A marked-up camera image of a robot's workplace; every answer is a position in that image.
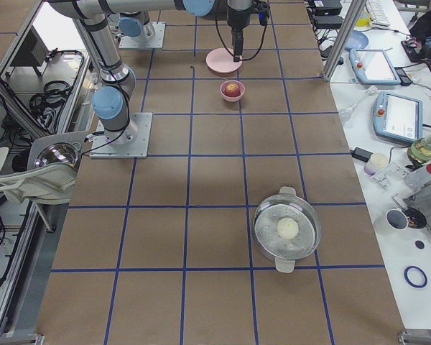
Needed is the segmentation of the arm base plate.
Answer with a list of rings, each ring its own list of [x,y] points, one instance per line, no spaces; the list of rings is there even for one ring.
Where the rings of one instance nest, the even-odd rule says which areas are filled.
[[[129,126],[114,142],[118,134],[102,133],[93,138],[89,157],[92,159],[126,159],[147,157],[153,114],[150,112],[133,113]]]
[[[119,29],[122,33],[120,50],[153,50],[162,49],[164,44],[164,22],[142,24],[132,18],[121,18]]]

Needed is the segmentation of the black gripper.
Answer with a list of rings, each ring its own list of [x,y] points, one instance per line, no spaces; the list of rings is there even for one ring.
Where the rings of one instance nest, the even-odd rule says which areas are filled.
[[[227,24],[231,28],[233,59],[240,60],[244,49],[244,29],[250,24],[251,5],[228,5]]]

